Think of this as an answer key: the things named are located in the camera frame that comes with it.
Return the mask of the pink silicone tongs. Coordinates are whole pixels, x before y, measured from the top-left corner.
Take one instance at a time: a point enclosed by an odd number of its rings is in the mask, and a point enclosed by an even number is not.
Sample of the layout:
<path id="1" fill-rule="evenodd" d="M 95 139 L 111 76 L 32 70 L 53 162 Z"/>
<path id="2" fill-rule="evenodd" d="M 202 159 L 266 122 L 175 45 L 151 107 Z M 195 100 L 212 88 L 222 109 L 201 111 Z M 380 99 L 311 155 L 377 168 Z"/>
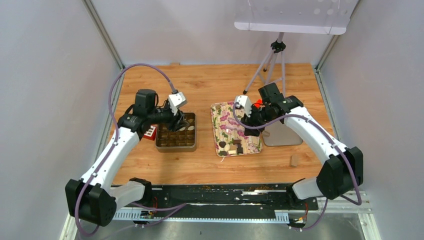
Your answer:
<path id="1" fill-rule="evenodd" d="M 228 117 L 225 121 L 224 121 L 224 129 L 225 130 L 231 130 L 231 131 L 244 131 L 245 127 L 241 126 L 235 118 L 233 117 Z"/>

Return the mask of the floral patterned tray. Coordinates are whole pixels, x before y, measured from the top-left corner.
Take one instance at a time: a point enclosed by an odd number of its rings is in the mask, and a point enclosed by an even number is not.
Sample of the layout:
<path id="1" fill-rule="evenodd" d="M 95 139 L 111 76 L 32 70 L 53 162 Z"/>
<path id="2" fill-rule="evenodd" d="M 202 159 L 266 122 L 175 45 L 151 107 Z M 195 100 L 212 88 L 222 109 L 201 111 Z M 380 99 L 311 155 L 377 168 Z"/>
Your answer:
<path id="1" fill-rule="evenodd" d="M 213 139 L 215 144 L 215 152 L 219 157 L 233 157 L 241 155 L 258 154 L 263 150 L 262 140 L 258 136 L 245 136 L 241 130 L 225 130 L 224 122 L 228 117 L 241 119 L 244 116 L 243 109 L 237 109 L 236 116 L 233 115 L 232 101 L 213 103 L 210 106 L 210 115 L 212 123 Z M 241 140 L 241 144 L 234 145 L 233 140 Z M 224 148 L 220 148 L 219 142 L 226 142 Z M 242 154 L 229 155 L 228 151 L 237 150 L 242 147 Z"/>

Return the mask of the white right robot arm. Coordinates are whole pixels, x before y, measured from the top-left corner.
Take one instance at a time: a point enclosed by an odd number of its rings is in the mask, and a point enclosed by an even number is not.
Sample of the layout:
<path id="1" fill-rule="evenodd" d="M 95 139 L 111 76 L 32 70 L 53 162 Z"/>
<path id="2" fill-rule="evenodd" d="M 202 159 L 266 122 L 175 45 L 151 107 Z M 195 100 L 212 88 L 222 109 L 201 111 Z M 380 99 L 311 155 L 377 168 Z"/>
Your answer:
<path id="1" fill-rule="evenodd" d="M 317 176 L 300 179 L 286 188 L 286 204 L 298 209 L 310 198 L 334 200 L 341 197 L 360 206 L 359 186 L 364 180 L 362 151 L 333 137 L 296 96 L 284 96 L 275 83 L 261 87 L 258 92 L 259 103 L 252 103 L 247 95 L 238 95 L 234 99 L 234 110 L 244 110 L 243 117 L 236 118 L 244 127 L 244 135 L 258 137 L 266 127 L 279 122 L 294 131 L 322 165 Z"/>

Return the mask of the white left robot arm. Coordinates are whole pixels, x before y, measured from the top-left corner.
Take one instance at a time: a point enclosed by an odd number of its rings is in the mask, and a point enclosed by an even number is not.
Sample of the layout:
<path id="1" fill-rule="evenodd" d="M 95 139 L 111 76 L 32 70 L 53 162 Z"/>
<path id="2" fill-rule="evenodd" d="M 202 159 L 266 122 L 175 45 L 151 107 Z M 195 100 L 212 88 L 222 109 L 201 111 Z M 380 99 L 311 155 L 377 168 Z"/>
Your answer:
<path id="1" fill-rule="evenodd" d="M 137 202 L 149 206 L 153 201 L 151 182 L 133 177 L 128 183 L 112 188 L 121 165 L 152 125 L 165 125 L 171 132 L 186 127 L 181 111 L 187 103 L 181 91 L 170 94 L 163 106 L 157 105 L 158 94 L 140 89 L 115 125 L 112 138 L 95 163 L 79 180 L 70 179 L 65 186 L 69 214 L 77 220 L 105 227 L 117 210 Z"/>

